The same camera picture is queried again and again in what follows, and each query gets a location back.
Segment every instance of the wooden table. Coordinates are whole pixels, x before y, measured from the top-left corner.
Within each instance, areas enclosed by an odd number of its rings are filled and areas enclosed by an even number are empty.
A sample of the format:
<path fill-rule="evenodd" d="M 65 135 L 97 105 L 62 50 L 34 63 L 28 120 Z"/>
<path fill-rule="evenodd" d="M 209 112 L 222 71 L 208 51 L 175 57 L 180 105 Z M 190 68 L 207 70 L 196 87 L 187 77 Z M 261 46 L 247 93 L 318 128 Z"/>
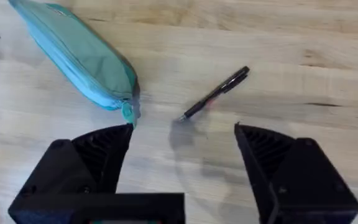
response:
<path fill-rule="evenodd" d="M 186 192 L 188 223 L 258 223 L 233 135 L 240 121 L 315 138 L 358 198 L 358 1 L 60 3 L 139 76 L 142 117 L 119 192 Z M 0 36 L 0 223 L 12 223 L 7 208 L 54 139 L 124 121 L 69 83 L 6 0 Z M 193 123 L 172 123 L 243 65 L 244 83 Z"/>

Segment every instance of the table surface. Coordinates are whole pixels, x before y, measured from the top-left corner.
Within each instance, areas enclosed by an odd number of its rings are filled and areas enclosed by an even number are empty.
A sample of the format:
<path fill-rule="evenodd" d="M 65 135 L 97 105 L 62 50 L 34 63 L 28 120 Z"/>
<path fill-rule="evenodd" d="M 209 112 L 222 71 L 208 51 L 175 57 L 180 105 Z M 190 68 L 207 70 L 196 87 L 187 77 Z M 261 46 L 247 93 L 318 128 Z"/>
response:
<path fill-rule="evenodd" d="M 358 1 L 67 0 L 132 63 L 142 117 L 119 192 L 185 192 L 188 223 L 258 223 L 234 123 L 315 138 L 358 198 Z M 81 95 L 0 0 L 0 223 L 54 139 L 123 124 Z M 249 78 L 187 125 L 192 103 Z"/>

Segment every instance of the pencil case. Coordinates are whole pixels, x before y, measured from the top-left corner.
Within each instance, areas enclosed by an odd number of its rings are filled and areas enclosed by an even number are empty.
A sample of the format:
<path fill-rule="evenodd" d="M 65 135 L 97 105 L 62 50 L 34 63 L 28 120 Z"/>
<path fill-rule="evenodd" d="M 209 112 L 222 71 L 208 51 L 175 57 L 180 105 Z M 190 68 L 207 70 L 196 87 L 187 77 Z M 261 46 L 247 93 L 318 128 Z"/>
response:
<path fill-rule="evenodd" d="M 136 75 L 119 54 L 58 4 L 9 2 L 39 47 L 82 94 L 107 110 L 121 108 L 123 117 L 135 124 L 131 99 Z"/>

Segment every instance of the fabric pouch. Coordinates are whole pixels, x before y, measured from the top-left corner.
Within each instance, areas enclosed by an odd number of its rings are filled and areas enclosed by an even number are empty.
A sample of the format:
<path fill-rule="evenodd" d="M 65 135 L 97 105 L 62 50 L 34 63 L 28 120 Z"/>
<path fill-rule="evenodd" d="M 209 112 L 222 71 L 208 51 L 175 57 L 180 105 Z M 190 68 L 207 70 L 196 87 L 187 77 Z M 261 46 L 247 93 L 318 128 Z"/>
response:
<path fill-rule="evenodd" d="M 9 0 L 31 36 L 86 97 L 108 110 L 121 108 L 135 124 L 132 67 L 68 9 L 58 4 Z"/>

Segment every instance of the black pen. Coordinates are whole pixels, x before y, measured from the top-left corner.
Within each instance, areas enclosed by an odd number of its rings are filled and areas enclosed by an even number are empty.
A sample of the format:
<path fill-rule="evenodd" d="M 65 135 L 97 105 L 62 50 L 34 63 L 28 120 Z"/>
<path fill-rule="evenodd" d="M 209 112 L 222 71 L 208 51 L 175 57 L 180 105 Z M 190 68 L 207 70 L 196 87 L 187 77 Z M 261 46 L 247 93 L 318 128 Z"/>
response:
<path fill-rule="evenodd" d="M 190 109 L 188 109 L 180 118 L 180 121 L 184 121 L 190 117 L 192 117 L 195 113 L 199 112 L 204 108 L 205 105 L 208 104 L 211 100 L 215 99 L 222 93 L 227 93 L 234 87 L 236 87 L 240 82 L 247 78 L 249 72 L 248 67 L 244 67 L 237 71 L 235 74 L 230 76 L 227 80 L 222 82 L 218 87 L 216 87 L 211 93 L 206 95 L 203 99 L 193 105 Z"/>

